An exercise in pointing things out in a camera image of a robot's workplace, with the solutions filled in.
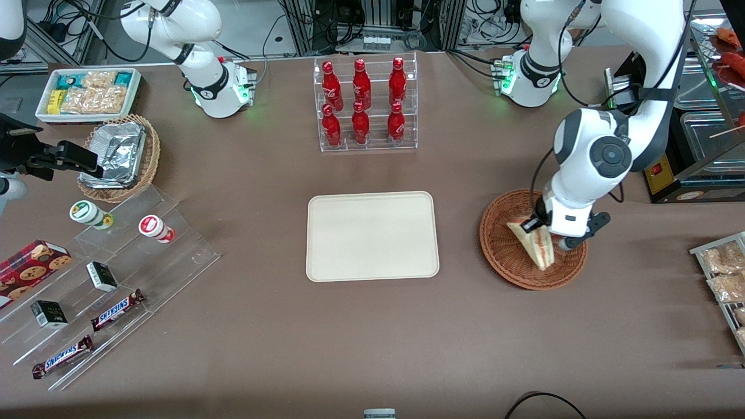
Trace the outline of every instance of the cookie box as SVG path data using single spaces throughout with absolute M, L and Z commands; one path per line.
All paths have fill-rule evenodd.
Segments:
M 0 309 L 70 263 L 70 253 L 60 246 L 36 240 L 0 262 Z

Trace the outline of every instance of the red bottle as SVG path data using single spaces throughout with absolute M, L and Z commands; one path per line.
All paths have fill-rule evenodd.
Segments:
M 352 80 L 355 88 L 355 100 L 361 101 L 365 109 L 373 105 L 373 92 L 370 89 L 370 76 L 365 70 L 365 60 L 355 60 L 355 78 Z
M 324 61 L 321 67 L 323 68 L 323 95 L 326 97 L 326 103 L 333 106 L 336 112 L 341 112 L 344 109 L 344 100 L 341 98 L 341 83 L 334 74 L 334 65 L 331 61 Z
M 355 102 L 355 114 L 352 115 L 352 126 L 355 129 L 355 141 L 359 145 L 366 145 L 370 140 L 370 118 L 365 113 L 361 101 Z
M 321 111 L 323 112 L 321 125 L 323 125 L 323 133 L 326 135 L 329 147 L 341 147 L 341 125 L 339 125 L 339 120 L 334 115 L 334 109 L 330 104 L 323 104 Z
M 404 103 L 406 99 L 406 73 L 404 73 L 404 59 L 393 58 L 393 71 L 388 79 L 388 101 L 393 106 L 397 101 Z
M 401 102 L 390 107 L 388 116 L 388 144 L 398 147 L 404 141 L 404 116 L 401 113 Z

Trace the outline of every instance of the brown tabletop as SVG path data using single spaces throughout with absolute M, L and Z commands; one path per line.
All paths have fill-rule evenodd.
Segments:
M 577 48 L 572 91 L 602 98 L 603 68 L 627 51 Z M 589 418 L 745 417 L 745 371 L 715 369 L 743 359 L 688 255 L 745 230 L 742 204 L 652 205 L 630 175 L 625 204 L 597 203 L 613 220 L 580 276 L 519 289 L 482 256 L 478 222 L 492 199 L 529 185 L 577 105 L 560 90 L 520 108 L 446 54 L 418 58 L 419 149 L 356 156 L 319 151 L 312 60 L 271 62 L 256 105 L 224 120 L 194 105 L 175 66 L 142 67 L 138 113 L 162 141 L 155 184 L 223 257 L 65 391 L 30 390 L 31 372 L 0 352 L 0 417 L 347 419 L 394 407 L 400 418 L 501 418 L 534 390 Z M 90 129 L 45 126 L 40 138 L 81 141 Z M 539 185 L 556 169 L 550 160 Z M 27 182 L 0 218 L 0 255 L 82 230 L 67 217 L 82 197 L 75 174 Z M 308 280 L 311 198 L 409 190 L 434 197 L 437 276 Z M 513 417 L 538 414 L 572 417 L 547 400 Z

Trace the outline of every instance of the clear acrylic bottle rack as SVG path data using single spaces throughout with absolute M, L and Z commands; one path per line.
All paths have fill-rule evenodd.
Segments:
M 416 54 L 371 54 L 361 56 L 365 59 L 367 74 L 370 75 L 372 87 L 372 107 L 367 110 L 370 118 L 370 140 L 366 145 L 359 145 L 354 138 L 352 129 L 352 105 L 355 103 L 355 94 L 352 89 L 352 79 L 355 76 L 355 58 L 349 56 L 334 56 L 317 58 L 313 62 L 313 88 L 316 95 L 316 119 L 318 120 L 318 138 L 322 152 L 327 151 L 395 151 L 401 149 L 416 148 L 419 144 L 417 113 L 419 112 L 418 89 L 416 80 L 418 77 L 416 68 Z M 393 58 L 404 59 L 404 72 L 406 73 L 406 100 L 404 101 L 402 113 L 406 119 L 404 125 L 404 140 L 401 145 L 393 147 L 388 144 L 388 116 L 390 115 L 390 103 L 388 101 L 388 78 L 393 70 Z M 341 83 L 341 97 L 344 100 L 344 108 L 335 113 L 341 124 L 341 147 L 331 148 L 323 133 L 321 120 L 323 114 L 321 107 L 326 103 L 323 95 L 323 71 L 321 64 L 331 61 L 334 64 L 334 73 Z
M 219 258 L 179 214 L 175 201 L 155 186 L 128 198 L 110 212 L 114 216 L 111 228 L 85 229 L 66 246 L 73 257 L 70 264 L 0 311 L 2 350 L 16 367 L 27 370 L 28 380 L 36 381 L 39 387 L 51 391 L 70 385 Z M 158 215 L 176 231 L 172 242 L 162 244 L 140 234 L 138 223 L 148 214 Z M 94 288 L 86 270 L 86 265 L 94 260 L 109 266 L 118 284 L 115 291 Z M 137 288 L 147 299 L 94 333 L 91 319 Z M 69 324 L 58 330 L 39 327 L 31 312 L 35 300 L 58 302 Z M 93 340 L 92 352 L 33 380 L 31 370 L 35 364 L 62 352 L 85 335 Z

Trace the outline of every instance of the wicker basket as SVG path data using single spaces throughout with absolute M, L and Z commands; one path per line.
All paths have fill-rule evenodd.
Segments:
M 507 222 L 532 213 L 529 196 L 527 189 L 519 189 L 503 194 L 489 204 L 478 229 L 481 250 L 492 268 L 517 286 L 535 290 L 559 288 L 582 270 L 587 257 L 587 242 L 567 252 L 559 248 L 559 237 L 552 235 L 555 261 L 545 271 L 538 269 L 507 227 Z M 533 192 L 533 196 L 539 199 L 540 193 Z
M 138 173 L 139 180 L 137 181 L 137 184 L 129 189 L 92 189 L 84 186 L 80 181 L 78 181 L 77 187 L 83 191 L 83 194 L 86 197 L 97 201 L 118 204 L 136 194 L 141 189 L 148 187 L 148 185 L 153 182 L 155 172 L 158 169 L 158 159 L 160 158 L 160 139 L 158 139 L 158 133 L 155 132 L 153 125 L 151 125 L 147 119 L 142 118 L 139 115 L 130 114 L 123 118 L 106 121 L 104 124 L 124 124 L 125 122 L 137 122 L 148 130 L 148 136 L 145 139 L 145 149 L 142 151 L 142 161 L 140 162 L 140 170 Z M 86 148 L 90 147 L 91 138 L 93 137 L 94 132 L 95 130 L 93 130 L 93 132 L 88 136 Z

